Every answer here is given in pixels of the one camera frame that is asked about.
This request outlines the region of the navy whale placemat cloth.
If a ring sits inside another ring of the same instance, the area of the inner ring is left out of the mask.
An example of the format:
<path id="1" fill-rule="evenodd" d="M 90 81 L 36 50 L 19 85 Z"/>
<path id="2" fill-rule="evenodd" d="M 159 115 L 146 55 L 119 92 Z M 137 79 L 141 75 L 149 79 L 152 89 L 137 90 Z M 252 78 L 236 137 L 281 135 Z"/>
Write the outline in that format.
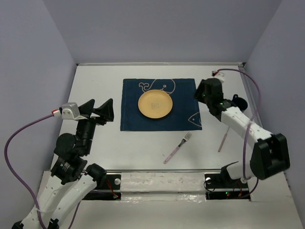
<path id="1" fill-rule="evenodd" d="M 138 108 L 140 96 L 149 90 L 166 92 L 173 100 L 171 112 L 160 119 L 144 116 Z M 198 101 L 194 99 L 195 80 L 124 79 L 121 102 L 121 131 L 202 130 Z"/>

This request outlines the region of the dark blue mug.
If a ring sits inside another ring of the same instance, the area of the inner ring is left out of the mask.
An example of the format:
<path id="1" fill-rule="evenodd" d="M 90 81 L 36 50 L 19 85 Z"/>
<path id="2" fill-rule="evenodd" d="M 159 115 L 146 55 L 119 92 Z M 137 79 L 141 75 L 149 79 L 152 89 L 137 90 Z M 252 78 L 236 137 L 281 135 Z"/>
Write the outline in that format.
<path id="1" fill-rule="evenodd" d="M 232 102 L 241 110 L 241 112 L 244 112 L 248 108 L 248 102 L 237 94 L 233 96 Z"/>

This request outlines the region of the fork with pink handle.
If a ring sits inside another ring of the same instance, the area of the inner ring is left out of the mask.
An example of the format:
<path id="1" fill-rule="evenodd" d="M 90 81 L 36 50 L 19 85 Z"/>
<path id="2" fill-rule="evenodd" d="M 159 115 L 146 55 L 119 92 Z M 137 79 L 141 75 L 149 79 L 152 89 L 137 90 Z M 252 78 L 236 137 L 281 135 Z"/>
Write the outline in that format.
<path id="1" fill-rule="evenodd" d="M 192 136 L 191 132 L 188 132 L 183 139 L 181 140 L 180 144 L 168 155 L 168 157 L 163 161 L 164 164 L 167 164 L 169 160 L 178 152 L 182 145 L 184 145 Z"/>

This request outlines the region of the yellow round plate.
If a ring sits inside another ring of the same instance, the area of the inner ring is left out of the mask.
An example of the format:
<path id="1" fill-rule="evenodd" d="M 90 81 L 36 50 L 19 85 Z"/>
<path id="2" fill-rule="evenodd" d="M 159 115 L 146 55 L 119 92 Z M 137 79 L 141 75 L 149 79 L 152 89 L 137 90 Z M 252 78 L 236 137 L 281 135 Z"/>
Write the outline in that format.
<path id="1" fill-rule="evenodd" d="M 164 91 L 149 90 L 140 96 L 138 108 L 144 116 L 151 119 L 159 119 L 171 112 L 173 101 L 169 94 Z"/>

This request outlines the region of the knife with pink handle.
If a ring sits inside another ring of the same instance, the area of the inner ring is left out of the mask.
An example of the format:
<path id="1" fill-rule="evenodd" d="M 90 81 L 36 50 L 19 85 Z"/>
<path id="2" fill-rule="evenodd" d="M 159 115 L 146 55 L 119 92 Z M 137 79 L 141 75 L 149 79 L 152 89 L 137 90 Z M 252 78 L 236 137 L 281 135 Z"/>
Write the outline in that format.
<path id="1" fill-rule="evenodd" d="M 218 148 L 218 152 L 221 152 L 222 147 L 223 147 L 223 145 L 224 145 L 224 142 L 225 142 L 225 140 L 226 140 L 226 138 L 227 138 L 227 135 L 228 135 L 229 130 L 230 130 L 230 127 L 227 128 L 227 130 L 226 130 L 226 132 L 225 132 L 225 134 L 224 134 L 224 136 L 223 136 L 223 138 L 222 138 L 222 141 L 221 141 L 221 143 L 220 143 L 220 145 L 219 145 L 219 148 Z"/>

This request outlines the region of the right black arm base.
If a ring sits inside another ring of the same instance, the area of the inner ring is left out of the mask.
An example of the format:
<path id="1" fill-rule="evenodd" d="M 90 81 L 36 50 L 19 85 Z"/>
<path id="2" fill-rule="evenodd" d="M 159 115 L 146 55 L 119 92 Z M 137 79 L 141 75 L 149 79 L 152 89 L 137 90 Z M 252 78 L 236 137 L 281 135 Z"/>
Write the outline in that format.
<path id="1" fill-rule="evenodd" d="M 242 183 L 239 179 L 226 183 L 218 173 L 205 174 L 203 187 L 207 200 L 251 199 L 247 183 Z"/>

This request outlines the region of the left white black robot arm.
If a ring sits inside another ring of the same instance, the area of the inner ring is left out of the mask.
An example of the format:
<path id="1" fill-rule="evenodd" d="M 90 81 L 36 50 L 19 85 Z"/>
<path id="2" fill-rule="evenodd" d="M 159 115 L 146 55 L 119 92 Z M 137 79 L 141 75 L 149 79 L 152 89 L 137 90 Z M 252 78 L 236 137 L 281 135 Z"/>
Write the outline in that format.
<path id="1" fill-rule="evenodd" d="M 92 140 L 97 125 L 113 122 L 113 99 L 94 108 L 95 100 L 78 106 L 66 103 L 43 117 L 60 117 L 63 120 L 77 121 L 74 134 L 61 134 L 56 141 L 54 154 L 57 160 L 51 168 L 47 184 L 37 197 L 32 189 L 8 165 L 12 174 L 30 192 L 34 207 L 21 221 L 14 223 L 14 229 L 58 229 L 72 210 L 77 211 L 83 198 L 95 188 L 101 188 L 107 172 L 98 164 L 87 165 L 84 157 L 91 151 Z"/>

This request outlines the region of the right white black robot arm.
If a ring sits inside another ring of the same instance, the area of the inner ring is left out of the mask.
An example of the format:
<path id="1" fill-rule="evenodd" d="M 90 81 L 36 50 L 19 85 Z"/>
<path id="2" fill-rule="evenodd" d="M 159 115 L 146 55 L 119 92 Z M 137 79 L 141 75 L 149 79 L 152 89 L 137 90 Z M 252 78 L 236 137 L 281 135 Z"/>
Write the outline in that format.
<path id="1" fill-rule="evenodd" d="M 234 130 L 252 149 L 249 161 L 233 162 L 221 168 L 217 178 L 224 187 L 238 179 L 265 180 L 290 168 L 287 139 L 251 121 L 231 100 L 224 99 L 222 82 L 217 78 L 201 80 L 194 97 L 206 104 L 212 116 Z"/>

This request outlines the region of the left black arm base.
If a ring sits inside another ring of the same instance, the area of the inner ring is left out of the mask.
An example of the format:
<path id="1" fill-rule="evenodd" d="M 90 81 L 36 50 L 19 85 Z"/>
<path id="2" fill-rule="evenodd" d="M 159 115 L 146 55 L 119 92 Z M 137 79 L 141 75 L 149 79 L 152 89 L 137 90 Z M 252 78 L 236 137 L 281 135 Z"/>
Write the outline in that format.
<path id="1" fill-rule="evenodd" d="M 121 200 L 121 174 L 108 174 L 103 182 L 90 191 L 83 200 L 117 201 Z"/>

